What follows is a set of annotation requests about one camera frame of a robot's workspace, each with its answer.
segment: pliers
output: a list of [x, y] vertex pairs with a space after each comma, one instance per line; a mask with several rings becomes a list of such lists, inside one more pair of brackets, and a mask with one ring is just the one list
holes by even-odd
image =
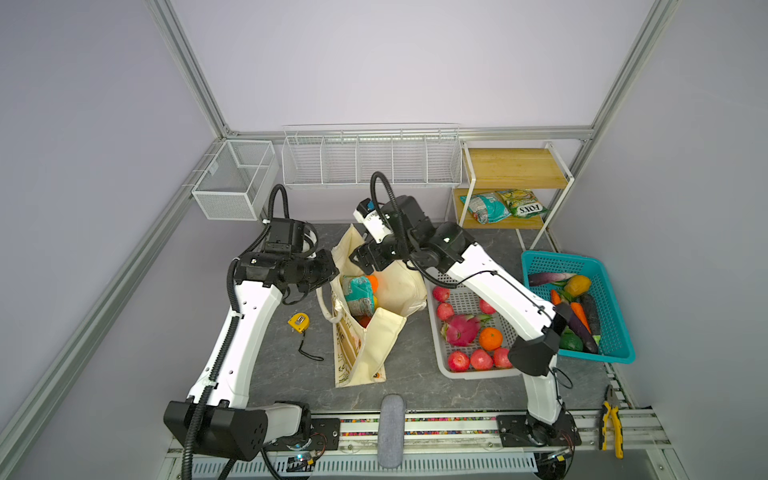
[[606, 437], [608, 417], [611, 417], [611, 421], [614, 423], [614, 437], [616, 440], [616, 458], [624, 457], [624, 437], [621, 434], [621, 420], [619, 420], [619, 401], [614, 387], [608, 385], [605, 390], [605, 400], [600, 411], [600, 428], [598, 429], [598, 435], [600, 439], [600, 450], [608, 450], [608, 442]]

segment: white plastic basket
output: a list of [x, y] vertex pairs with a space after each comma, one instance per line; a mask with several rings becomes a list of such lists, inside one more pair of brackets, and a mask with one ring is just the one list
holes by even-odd
[[280, 169], [271, 141], [224, 141], [192, 189], [211, 220], [258, 220]]
[[287, 186], [367, 185], [377, 170], [393, 185], [459, 185], [462, 149], [458, 129], [288, 134], [283, 144], [283, 182]]
[[[443, 280], [450, 283], [455, 282], [455, 280], [453, 280], [451, 277], [443, 273], [439, 273], [437, 270], [430, 269], [429, 272], [433, 276], [436, 276], [438, 280]], [[472, 356], [472, 352], [479, 349], [480, 344], [478, 343], [477, 339], [475, 339], [475, 341], [472, 342], [470, 346], [453, 346], [445, 341], [445, 339], [442, 337], [442, 334], [440, 333], [444, 322], [440, 320], [435, 314], [437, 306], [439, 305], [439, 302], [435, 300], [434, 296], [432, 296], [432, 289], [435, 288], [435, 286], [432, 285], [428, 280], [424, 280], [424, 282], [426, 283], [428, 290], [427, 309], [429, 310], [429, 321], [432, 323], [432, 339], [435, 342], [435, 356], [437, 357], [437, 366], [440, 368], [440, 372], [442, 372], [443, 375], [450, 379], [496, 379], [499, 377], [515, 376], [521, 374], [521, 371], [516, 368], [497, 369], [496, 367], [484, 371], [474, 370], [472, 367], [470, 367], [470, 369], [466, 372], [452, 372], [451, 369], [448, 368], [448, 356], [457, 350], [466, 353], [467, 356]], [[451, 296], [448, 299], [448, 303], [453, 306], [453, 311], [455, 314], [474, 316], [478, 313], [481, 313], [478, 306], [480, 303], [480, 298], [466, 286], [459, 286], [451, 290]], [[502, 332], [502, 335], [504, 336], [502, 347], [506, 349], [508, 349], [518, 337], [518, 334], [515, 332], [515, 329], [512, 328], [512, 325], [504, 320], [498, 313], [494, 313], [492, 318], [483, 326], [483, 328], [489, 326], [492, 326]]]

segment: beige bag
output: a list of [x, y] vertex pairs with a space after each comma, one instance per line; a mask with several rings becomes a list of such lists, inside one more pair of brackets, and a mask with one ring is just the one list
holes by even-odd
[[376, 299], [379, 308], [370, 323], [363, 328], [349, 313], [341, 287], [341, 276], [363, 275], [358, 266], [349, 261], [349, 255], [360, 245], [362, 237], [354, 226], [331, 250], [333, 262], [340, 275], [331, 280], [332, 312], [323, 302], [323, 291], [317, 289], [317, 299], [323, 315], [333, 327], [333, 358], [336, 367], [336, 386], [365, 385], [384, 382], [384, 360], [406, 324], [406, 317], [426, 307], [427, 290], [419, 272], [408, 270], [397, 260], [382, 272], [375, 272], [379, 279]]

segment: wooden shelf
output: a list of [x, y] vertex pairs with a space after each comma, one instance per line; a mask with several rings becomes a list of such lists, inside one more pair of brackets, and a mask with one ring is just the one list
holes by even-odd
[[[472, 194], [485, 194], [487, 192], [492, 192], [496, 190], [503, 190], [502, 188], [475, 188], [472, 191]], [[456, 221], [458, 221], [459, 218], [462, 217], [462, 210], [464, 208], [464, 203], [462, 202], [461, 196], [466, 196], [467, 192], [469, 191], [468, 188], [455, 188], [453, 190], [453, 198], [455, 201], [455, 208], [456, 208]], [[467, 211], [467, 216], [464, 219], [464, 228], [519, 228], [522, 230], [538, 230], [544, 226], [544, 222], [541, 220], [541, 215], [537, 215], [536, 217], [531, 218], [515, 218], [515, 217], [507, 217], [504, 220], [496, 223], [479, 223], [475, 218], [472, 216], [469, 211]]]
[[470, 148], [469, 156], [475, 168], [476, 190], [561, 189], [568, 185], [546, 148]]

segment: red apple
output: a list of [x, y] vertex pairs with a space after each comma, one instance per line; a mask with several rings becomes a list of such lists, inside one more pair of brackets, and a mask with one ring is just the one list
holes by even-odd
[[490, 303], [486, 302], [483, 299], [480, 299], [480, 311], [483, 313], [487, 313], [488, 315], [493, 315], [496, 313], [496, 309], [491, 306]]
[[496, 349], [493, 352], [493, 363], [500, 369], [512, 368], [512, 362], [509, 361], [509, 349]]
[[448, 368], [454, 372], [466, 372], [469, 370], [469, 357], [458, 351], [448, 355]]
[[445, 322], [453, 316], [453, 307], [450, 303], [441, 303], [437, 306], [437, 317]]
[[469, 358], [469, 363], [475, 367], [475, 370], [490, 370], [493, 368], [493, 359], [483, 349], [477, 349]]
[[436, 286], [434, 289], [432, 289], [432, 296], [434, 296], [435, 300], [438, 302], [446, 302], [451, 296], [451, 290], [448, 290], [442, 286]]

